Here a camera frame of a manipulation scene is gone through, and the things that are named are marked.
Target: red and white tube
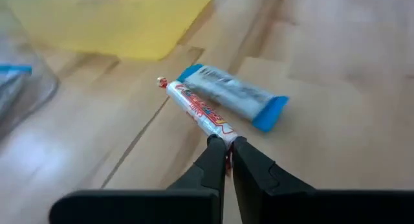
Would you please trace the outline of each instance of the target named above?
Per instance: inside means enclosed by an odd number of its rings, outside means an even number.
[[[216,134],[230,147],[238,134],[201,98],[192,93],[184,84],[178,81],[168,83],[165,78],[158,78],[158,86],[165,88],[167,94],[189,114],[208,135]]]

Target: wooden surface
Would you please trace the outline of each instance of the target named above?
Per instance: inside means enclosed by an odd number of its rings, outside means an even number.
[[[316,188],[414,188],[414,0],[214,0],[161,62],[40,48],[56,97],[0,145],[0,216],[45,223],[79,188],[165,188],[206,136],[155,86],[194,62],[291,100],[241,135]],[[227,178],[224,223],[240,223]]]

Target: candy tube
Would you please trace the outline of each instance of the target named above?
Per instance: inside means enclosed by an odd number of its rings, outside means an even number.
[[[289,100],[287,96],[273,95],[208,65],[192,65],[177,80],[192,91],[239,113],[265,132],[273,128]]]
[[[192,93],[184,84],[178,81],[168,83],[165,78],[158,78],[158,86],[165,88],[167,94],[193,118],[200,128],[210,136],[221,137],[228,147],[238,136],[233,128],[201,98]]]

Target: yellow container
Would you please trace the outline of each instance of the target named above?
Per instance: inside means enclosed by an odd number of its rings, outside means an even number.
[[[210,0],[7,0],[27,32],[71,50],[159,60]]]

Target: wood grain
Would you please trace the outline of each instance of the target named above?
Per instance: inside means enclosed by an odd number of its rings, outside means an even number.
[[[214,0],[162,62],[43,50],[58,95],[0,145],[0,216],[44,223],[77,188],[161,189],[206,147],[155,86],[197,61],[289,95],[264,134],[220,113],[317,188],[414,188],[412,0]],[[226,178],[224,223],[240,223]]]

